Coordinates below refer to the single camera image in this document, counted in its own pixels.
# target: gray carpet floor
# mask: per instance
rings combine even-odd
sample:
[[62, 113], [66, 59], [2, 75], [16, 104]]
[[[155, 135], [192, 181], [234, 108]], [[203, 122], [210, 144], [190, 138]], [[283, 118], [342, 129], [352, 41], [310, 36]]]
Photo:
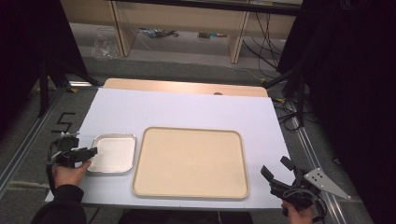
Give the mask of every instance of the gray carpet floor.
[[[89, 70], [89, 74], [100, 81], [105, 81], [109, 77], [125, 77], [247, 86], [261, 85], [260, 81], [247, 71], [223, 66], [124, 60], [98, 62], [90, 57], [85, 57], [84, 63]], [[262, 77], [262, 73], [257, 69], [248, 69], [248, 71], [257, 77]], [[278, 76], [276, 72], [267, 71], [267, 73], [272, 77]], [[275, 98], [281, 97], [282, 85], [281, 83], [268, 90], [269, 95]], [[22, 166], [0, 199], [0, 223], [29, 223], [35, 211], [44, 204], [48, 192], [48, 180], [45, 174], [47, 150], [50, 142], [58, 137], [58, 134], [52, 131], [66, 128], [65, 125], [57, 124], [57, 120], [64, 112], [75, 113], [75, 115], [65, 116], [64, 121], [73, 123], [69, 132], [77, 131], [90, 108], [95, 93], [96, 89], [79, 89], [76, 93], [63, 93], [40, 130], [40, 135]], [[278, 108], [281, 106], [275, 105], [279, 117], [285, 114], [282, 108]], [[7, 162], [13, 156], [13, 152], [20, 146], [30, 127], [36, 121], [38, 108], [39, 95], [36, 87], [34, 87], [30, 98], [27, 99], [22, 110], [16, 115], [13, 125], [8, 129], [7, 135], [1, 139], [0, 170], [5, 169]], [[304, 118], [304, 130], [309, 136], [310, 143], [315, 149], [323, 170], [345, 192], [352, 196], [353, 200], [351, 201], [337, 199], [345, 215], [346, 223], [373, 223], [347, 173], [342, 169], [342, 166], [332, 162], [332, 147], [327, 142], [320, 124], [316, 122], [315, 115], [309, 114]], [[291, 127], [292, 124], [287, 122], [285, 125]], [[283, 124], [280, 124], [280, 127], [290, 157], [297, 165], [309, 169], [309, 162], [297, 132], [288, 131]], [[254, 223], [287, 223], [286, 218], [281, 214], [280, 204], [281, 201], [279, 200], [279, 209], [252, 211], [251, 215]], [[95, 210], [94, 207], [86, 207], [87, 218], [91, 218]], [[122, 208], [104, 207], [99, 211], [93, 223], [117, 223], [122, 210]], [[326, 223], [337, 222], [330, 215], [327, 215]]]

